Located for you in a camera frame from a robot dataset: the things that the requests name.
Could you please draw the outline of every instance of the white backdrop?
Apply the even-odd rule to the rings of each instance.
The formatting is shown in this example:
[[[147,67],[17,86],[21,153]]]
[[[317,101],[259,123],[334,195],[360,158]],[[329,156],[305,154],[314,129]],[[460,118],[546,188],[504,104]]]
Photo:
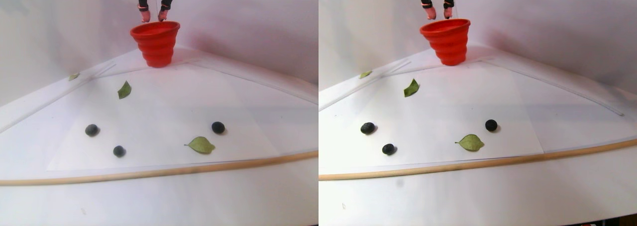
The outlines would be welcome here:
[[[135,49],[136,3],[0,0],[0,106]]]
[[[319,84],[318,0],[173,0],[178,44]]]
[[[319,0],[323,90],[428,48],[420,0]],[[443,0],[433,0],[438,16]],[[634,0],[456,0],[480,42],[637,92]]]
[[[437,19],[443,0],[432,0]],[[421,0],[318,0],[318,89],[419,53],[430,46],[419,28],[433,20]]]
[[[456,0],[478,41],[637,93],[635,0]]]
[[[136,49],[136,5],[0,0],[0,106]],[[173,0],[168,19],[182,24],[178,44],[318,84],[317,8],[317,0]]]

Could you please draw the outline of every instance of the white paper sheet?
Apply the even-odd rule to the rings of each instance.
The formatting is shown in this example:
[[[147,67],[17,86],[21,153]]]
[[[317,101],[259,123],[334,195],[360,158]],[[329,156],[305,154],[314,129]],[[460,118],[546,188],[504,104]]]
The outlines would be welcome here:
[[[226,82],[226,75],[184,65],[94,80],[95,87],[48,170],[107,169],[148,165],[248,160],[279,155]],[[118,99],[124,81],[130,96]],[[216,135],[211,124],[226,132]],[[101,129],[88,137],[88,124]],[[216,149],[202,155],[188,144],[204,136]],[[113,155],[121,145],[127,153]]]
[[[543,153],[507,69],[475,63],[383,78],[319,113],[321,167],[368,167]],[[415,78],[420,90],[403,96]],[[500,128],[491,133],[485,122]],[[360,133],[366,122],[377,125]],[[455,142],[475,134],[477,152]],[[398,151],[387,156],[385,144]]]

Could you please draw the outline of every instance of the white surface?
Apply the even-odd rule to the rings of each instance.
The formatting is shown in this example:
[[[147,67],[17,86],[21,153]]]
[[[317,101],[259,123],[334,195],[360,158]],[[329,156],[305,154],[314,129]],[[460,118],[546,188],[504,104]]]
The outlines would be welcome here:
[[[635,0],[456,0],[469,39],[637,93]]]
[[[318,107],[306,100],[278,90],[252,83],[245,79],[259,78],[288,92],[312,94],[311,84],[294,78],[283,78],[252,65],[240,64],[200,51],[176,48],[173,60],[200,59],[198,63],[211,64],[233,74],[225,76],[236,97],[248,114],[262,128],[268,140],[281,152],[305,151],[317,147]],[[139,51],[132,51],[113,59],[116,66],[104,73],[122,73],[134,70],[141,60]],[[135,71],[144,74],[154,71],[179,71],[171,65],[164,69]],[[55,96],[75,81],[86,78],[93,69],[82,72],[73,81],[66,79],[18,99],[0,109],[2,117],[15,116],[34,108],[47,97]],[[132,85],[133,94],[139,94]],[[169,169],[184,165],[159,165],[116,169],[87,169],[78,171],[46,171],[59,144],[75,123],[82,103],[91,97],[90,87],[81,87],[66,97],[28,117],[19,124],[0,133],[0,178],[32,179],[113,174],[118,172]],[[107,129],[102,128],[100,135]],[[210,172],[183,176],[167,176],[140,180],[109,181],[79,185],[43,187],[2,187],[0,224],[3,225],[311,225],[318,222],[317,197],[318,160],[303,160],[290,164]]]
[[[132,91],[119,99],[116,92],[124,81]],[[272,146],[223,73],[176,65],[90,84],[93,91],[48,170],[227,162],[289,153]],[[212,132],[215,121],[225,124],[223,135]],[[100,133],[89,137],[84,129],[93,123]],[[184,146],[198,136],[216,146],[213,153],[204,155]],[[117,145],[126,149],[125,157],[112,155]]]
[[[318,0],[319,89],[430,49],[419,28],[433,21],[421,0]]]
[[[618,116],[567,91],[512,73],[545,151],[596,146],[637,136],[634,130],[637,96],[634,94],[498,50],[475,44],[468,49],[468,60],[493,58],[492,62],[499,65],[557,81],[625,113]],[[432,58],[436,59],[433,51],[408,57],[415,67],[426,67]],[[356,80],[353,76],[348,81]],[[346,91],[351,85],[339,83],[321,91],[321,101],[324,97],[337,96],[337,87],[342,86],[341,90]],[[637,167],[636,156],[637,148],[632,147],[532,164],[394,178],[320,181],[320,222],[352,226],[537,226],[619,217],[637,212],[637,181],[632,176]],[[439,164],[341,169],[328,169],[321,164],[319,173],[385,171],[428,165]]]
[[[361,167],[543,153],[512,74],[474,63],[383,78],[319,112],[319,162]],[[404,97],[412,78],[420,89]],[[497,132],[484,128],[488,119]],[[376,131],[360,133],[365,122]],[[485,143],[479,151],[455,144],[471,133]],[[398,148],[394,155],[382,154],[388,143]]]

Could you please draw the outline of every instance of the dark round fruit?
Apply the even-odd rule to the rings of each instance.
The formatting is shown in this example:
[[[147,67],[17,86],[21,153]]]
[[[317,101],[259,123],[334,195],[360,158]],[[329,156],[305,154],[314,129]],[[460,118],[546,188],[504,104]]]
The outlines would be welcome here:
[[[113,154],[117,157],[122,157],[126,155],[126,149],[124,149],[122,146],[116,146],[113,149]]]
[[[375,129],[376,129],[376,126],[373,123],[368,122],[368,123],[362,124],[362,126],[360,127],[360,132],[364,133],[365,135],[368,135],[374,132]]]
[[[215,121],[214,123],[212,123],[212,131],[214,133],[223,133],[223,131],[225,131],[225,126],[223,125],[223,123]]]
[[[487,123],[484,124],[484,126],[487,128],[488,131],[492,132],[498,128],[498,123],[493,119],[490,119],[487,121]]]
[[[86,126],[86,130],[84,130],[84,133],[89,136],[95,136],[98,134],[99,130],[100,129],[95,124],[89,124],[89,126]]]
[[[396,147],[394,147],[393,144],[385,144],[385,146],[383,146],[383,153],[385,155],[392,155],[394,151],[396,151]]]

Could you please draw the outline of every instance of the white table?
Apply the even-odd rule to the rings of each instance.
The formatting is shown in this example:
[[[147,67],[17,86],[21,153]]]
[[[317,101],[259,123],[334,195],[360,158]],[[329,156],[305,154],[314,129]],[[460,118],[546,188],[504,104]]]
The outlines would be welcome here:
[[[406,59],[412,63],[395,73],[415,74],[418,72],[407,72],[440,64],[432,49]],[[637,131],[633,130],[637,122],[634,94],[470,44],[468,62],[475,60],[559,83],[624,113],[618,116],[571,92],[517,74],[517,86],[544,152],[637,137]],[[374,71],[380,73],[400,61]],[[360,81],[354,77],[321,91],[321,104],[357,83]],[[323,225],[351,226],[543,226],[609,219],[637,213],[635,158],[637,147],[631,147],[530,164],[393,178],[319,181],[319,219]],[[426,165],[432,164],[362,169],[320,165],[319,173],[384,171]]]
[[[318,103],[316,85],[261,67],[242,64],[193,49],[177,47],[173,63],[192,62],[230,74],[226,80],[261,83],[272,94]],[[116,66],[98,73],[104,66]],[[102,65],[83,71],[73,80],[60,80],[46,88],[0,108],[0,126],[10,124],[25,113],[37,110],[52,97],[72,89],[93,74],[104,77],[146,71],[138,50],[121,55]],[[168,66],[162,71],[177,71]],[[80,97],[63,97],[0,133],[0,178],[3,180],[58,178],[111,174],[117,172],[168,169],[188,165],[161,165],[134,168],[82,171],[46,171],[61,135],[71,125],[73,113],[81,105]],[[269,103],[265,96],[245,93],[241,100],[247,108]],[[268,111],[252,108],[255,118],[267,119]],[[316,113],[303,119],[316,119]],[[297,130],[281,123],[272,130],[293,135]],[[316,149],[316,139],[286,146],[296,151]],[[312,225],[318,222],[318,160],[302,160],[236,171],[208,172],[180,176],[107,181],[77,185],[0,187],[0,225],[52,226],[255,226]]]

